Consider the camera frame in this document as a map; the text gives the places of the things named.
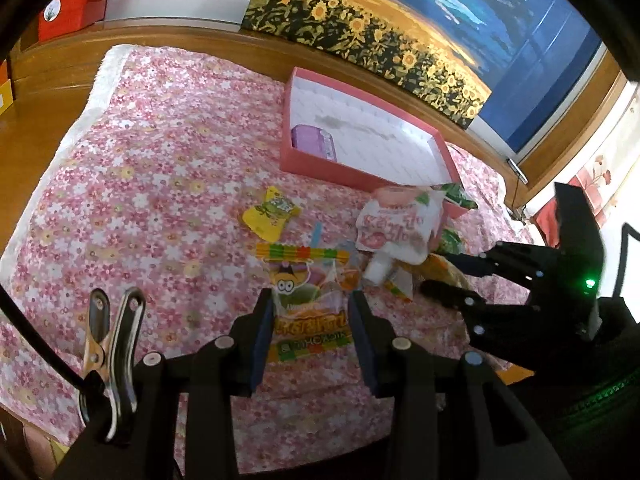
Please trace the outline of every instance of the screw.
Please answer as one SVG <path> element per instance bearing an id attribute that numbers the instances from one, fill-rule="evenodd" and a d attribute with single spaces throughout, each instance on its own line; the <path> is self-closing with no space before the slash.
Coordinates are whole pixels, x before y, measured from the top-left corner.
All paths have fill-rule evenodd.
<path id="1" fill-rule="evenodd" d="M 478 352 L 467 352 L 465 361 L 472 366 L 480 366 L 482 364 L 482 356 Z"/>
<path id="2" fill-rule="evenodd" d="M 156 366 L 162 361 L 162 356 L 158 352 L 149 352 L 142 358 L 142 362 L 147 366 Z"/>
<path id="3" fill-rule="evenodd" d="M 231 348 L 235 344 L 236 342 L 229 335 L 221 335 L 219 338 L 216 339 L 216 342 L 215 342 L 216 348 L 220 348 L 221 350 Z"/>
<path id="4" fill-rule="evenodd" d="M 396 350 L 408 350 L 409 348 L 411 348 L 411 341 L 405 337 L 396 337 L 391 342 L 391 345 Z"/>

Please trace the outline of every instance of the purple package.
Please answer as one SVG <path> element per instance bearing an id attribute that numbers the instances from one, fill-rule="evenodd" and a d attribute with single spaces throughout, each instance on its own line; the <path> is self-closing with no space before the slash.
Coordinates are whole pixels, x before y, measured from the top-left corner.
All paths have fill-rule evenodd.
<path id="1" fill-rule="evenodd" d="M 301 152 L 338 162 L 335 156 L 334 139 L 329 132 L 321 128 L 298 124 L 291 129 L 291 143 Z"/>

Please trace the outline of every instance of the canvas painting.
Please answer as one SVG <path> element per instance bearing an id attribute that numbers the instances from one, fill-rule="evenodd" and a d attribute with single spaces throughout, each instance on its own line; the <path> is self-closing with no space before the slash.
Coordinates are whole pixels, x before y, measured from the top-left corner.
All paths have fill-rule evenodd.
<path id="1" fill-rule="evenodd" d="M 251 0 L 242 26 L 341 56 L 466 128 L 531 20 L 526 0 Z"/>

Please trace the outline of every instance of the yellow snack packet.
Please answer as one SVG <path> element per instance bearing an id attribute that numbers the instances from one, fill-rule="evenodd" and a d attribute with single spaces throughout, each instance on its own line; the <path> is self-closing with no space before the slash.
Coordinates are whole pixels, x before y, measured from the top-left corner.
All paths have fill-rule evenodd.
<path id="1" fill-rule="evenodd" d="M 473 290 L 462 271 L 439 254 L 429 254 L 427 259 L 420 265 L 411 266 L 401 262 L 400 266 L 423 280 L 438 280 L 449 285 Z"/>
<path id="2" fill-rule="evenodd" d="M 292 216 L 298 216 L 300 208 L 285 197 L 275 186 L 269 186 L 264 201 L 242 213 L 242 221 L 262 240 L 271 244 L 280 239 L 280 234 Z"/>

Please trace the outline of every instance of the orange box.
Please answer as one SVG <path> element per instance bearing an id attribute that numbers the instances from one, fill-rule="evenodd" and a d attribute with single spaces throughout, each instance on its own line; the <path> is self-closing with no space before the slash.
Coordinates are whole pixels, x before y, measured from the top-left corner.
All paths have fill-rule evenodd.
<path id="1" fill-rule="evenodd" d="M 40 13 L 38 40 L 75 32 L 104 19 L 107 0 L 52 0 Z"/>

